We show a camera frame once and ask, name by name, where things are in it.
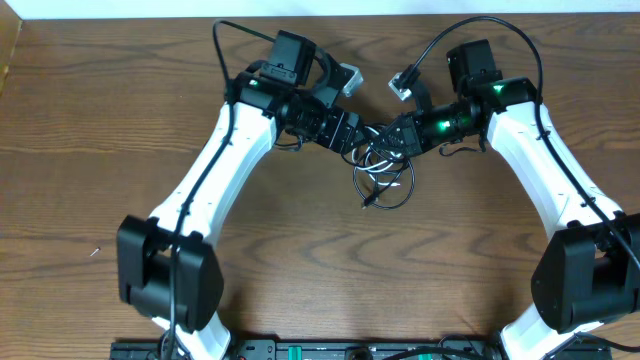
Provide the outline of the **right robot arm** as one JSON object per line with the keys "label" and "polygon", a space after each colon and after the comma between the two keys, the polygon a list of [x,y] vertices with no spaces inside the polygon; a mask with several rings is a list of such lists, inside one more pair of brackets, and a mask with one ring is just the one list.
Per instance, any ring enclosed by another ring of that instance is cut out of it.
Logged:
{"label": "right robot arm", "polygon": [[639,219],[582,169],[558,135],[541,90],[504,78],[485,40],[447,55],[454,103],[433,106],[415,66],[390,88],[413,99],[375,139],[406,158],[477,136],[499,153],[534,204],[548,238],[531,279],[532,304],[499,334],[505,359],[544,359],[593,329],[639,309]]}

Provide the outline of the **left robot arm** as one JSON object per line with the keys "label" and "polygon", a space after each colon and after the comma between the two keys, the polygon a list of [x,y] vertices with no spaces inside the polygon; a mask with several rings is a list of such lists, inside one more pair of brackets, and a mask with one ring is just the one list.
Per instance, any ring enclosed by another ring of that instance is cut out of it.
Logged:
{"label": "left robot arm", "polygon": [[286,31],[267,59],[225,80],[215,129],[186,176],[148,218],[127,216],[117,231],[120,298],[165,328],[151,358],[224,357],[215,248],[232,204],[282,133],[338,154],[365,143],[360,116],[335,104],[362,82],[357,67]]}

